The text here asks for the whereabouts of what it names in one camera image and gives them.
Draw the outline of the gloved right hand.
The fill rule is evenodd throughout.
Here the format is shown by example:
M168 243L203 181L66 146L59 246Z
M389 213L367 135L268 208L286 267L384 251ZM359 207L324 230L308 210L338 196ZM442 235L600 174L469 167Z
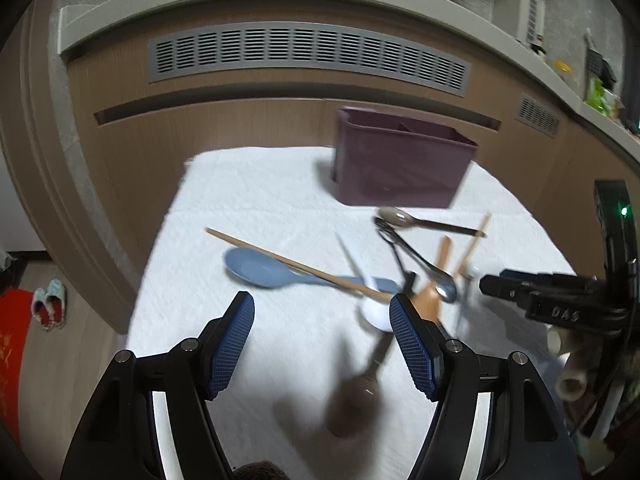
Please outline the gloved right hand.
M547 330L547 346L552 356L566 357L555 383L555 392L564 402L580 400L588 390L589 375L600 356L596 338L577 330L550 326Z

